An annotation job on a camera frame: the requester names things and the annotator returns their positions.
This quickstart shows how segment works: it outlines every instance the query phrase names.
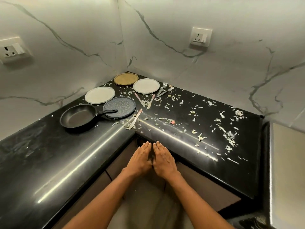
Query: right hand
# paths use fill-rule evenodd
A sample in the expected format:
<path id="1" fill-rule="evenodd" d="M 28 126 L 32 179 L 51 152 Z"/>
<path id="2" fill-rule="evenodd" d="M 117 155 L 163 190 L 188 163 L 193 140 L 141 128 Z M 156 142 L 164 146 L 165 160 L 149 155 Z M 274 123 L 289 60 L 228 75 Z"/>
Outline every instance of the right hand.
<path id="1" fill-rule="evenodd" d="M 166 181 L 169 181 L 171 177 L 179 173 L 175 159 L 168 149 L 158 141 L 153 144 L 153 150 L 155 151 L 156 156 L 152 164 L 156 174 L 164 178 Z"/>

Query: hand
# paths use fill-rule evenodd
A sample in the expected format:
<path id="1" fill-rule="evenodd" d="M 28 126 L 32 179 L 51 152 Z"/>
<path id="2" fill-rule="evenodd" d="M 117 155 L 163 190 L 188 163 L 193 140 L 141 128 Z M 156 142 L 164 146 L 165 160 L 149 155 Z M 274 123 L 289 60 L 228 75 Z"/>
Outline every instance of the hand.
<path id="1" fill-rule="evenodd" d="M 152 168 L 151 160 L 148 161 L 151 148 L 152 144 L 150 142 L 143 143 L 141 147 L 137 148 L 124 169 L 135 177 L 147 173 Z"/>
<path id="2" fill-rule="evenodd" d="M 166 181 L 169 181 L 171 177 L 179 173 L 175 159 L 168 149 L 158 141 L 153 144 L 153 150 L 155 151 L 156 156 L 152 164 L 156 174 L 164 178 Z"/>

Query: fork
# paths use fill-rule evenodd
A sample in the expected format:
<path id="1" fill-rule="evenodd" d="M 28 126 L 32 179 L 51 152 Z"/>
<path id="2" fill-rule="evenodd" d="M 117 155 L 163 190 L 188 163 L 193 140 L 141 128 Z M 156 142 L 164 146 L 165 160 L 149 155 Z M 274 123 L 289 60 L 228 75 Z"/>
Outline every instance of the fork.
<path id="1" fill-rule="evenodd" d="M 163 94 L 165 94 L 166 92 L 171 92 L 174 89 L 174 87 L 169 88 L 167 91 L 162 92 L 160 95 L 158 95 L 157 97 L 162 96 Z"/>
<path id="2" fill-rule="evenodd" d="M 168 85 L 168 83 L 163 83 L 163 86 L 160 88 L 157 96 L 160 95 L 160 93 L 163 91 L 164 88 L 166 88 L 167 85 Z"/>

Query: left hand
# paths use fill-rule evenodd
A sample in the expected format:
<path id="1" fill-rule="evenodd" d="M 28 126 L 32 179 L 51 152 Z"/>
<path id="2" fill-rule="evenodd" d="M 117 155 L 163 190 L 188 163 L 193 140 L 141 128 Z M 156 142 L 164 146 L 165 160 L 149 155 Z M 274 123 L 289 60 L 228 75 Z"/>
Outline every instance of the left hand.
<path id="1" fill-rule="evenodd" d="M 127 167 L 124 168 L 128 173 L 136 177 L 147 173 L 152 168 L 151 160 L 148 160 L 148 154 L 152 148 L 150 142 L 143 143 L 143 145 L 135 151 L 132 155 Z"/>

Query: l-shaped countertop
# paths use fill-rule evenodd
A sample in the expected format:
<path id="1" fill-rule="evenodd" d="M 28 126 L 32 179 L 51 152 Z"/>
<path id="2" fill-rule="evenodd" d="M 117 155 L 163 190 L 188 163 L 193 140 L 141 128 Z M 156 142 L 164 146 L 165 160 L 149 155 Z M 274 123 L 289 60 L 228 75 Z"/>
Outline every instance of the l-shaped countertop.
<path id="1" fill-rule="evenodd" d="M 186 165 L 239 197 L 258 195 L 261 116 L 179 88 L 153 100 L 147 110 L 132 85 L 111 80 L 104 86 L 134 99 L 136 111 L 143 108 L 136 129 L 124 127 L 130 116 L 117 124 L 102 117 L 85 132 L 65 130 L 59 118 L 85 104 L 82 96 L 0 142 L 1 228 L 48 227 L 135 136 L 159 140 Z M 139 94 L 148 101 L 151 95 Z"/>

